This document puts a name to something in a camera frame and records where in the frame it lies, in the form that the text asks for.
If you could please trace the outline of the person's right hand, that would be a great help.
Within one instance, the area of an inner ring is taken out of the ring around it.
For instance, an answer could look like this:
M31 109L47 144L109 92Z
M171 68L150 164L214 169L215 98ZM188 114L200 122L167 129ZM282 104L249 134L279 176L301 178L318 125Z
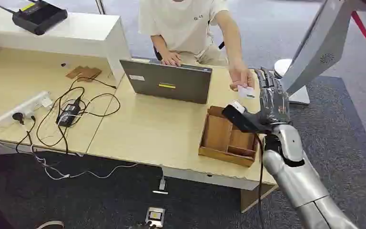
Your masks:
M172 66L181 66L181 56L176 53L176 52L170 52L170 51L165 51L165 52L160 52L161 54L161 62L162 64L165 65L172 65Z

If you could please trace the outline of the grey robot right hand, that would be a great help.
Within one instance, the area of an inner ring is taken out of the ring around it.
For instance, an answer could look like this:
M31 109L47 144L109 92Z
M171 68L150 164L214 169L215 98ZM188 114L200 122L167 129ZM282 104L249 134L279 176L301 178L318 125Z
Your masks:
M256 114L262 125L289 124L289 96L280 81L268 69L256 69L260 87L260 111Z

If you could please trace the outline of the person's left hand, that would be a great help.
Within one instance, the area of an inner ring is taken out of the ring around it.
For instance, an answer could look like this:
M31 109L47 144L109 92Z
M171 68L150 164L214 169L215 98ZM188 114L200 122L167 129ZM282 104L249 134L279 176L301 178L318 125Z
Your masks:
M231 90L238 91L238 86L255 88L253 75L242 60L229 62L229 74L232 80Z

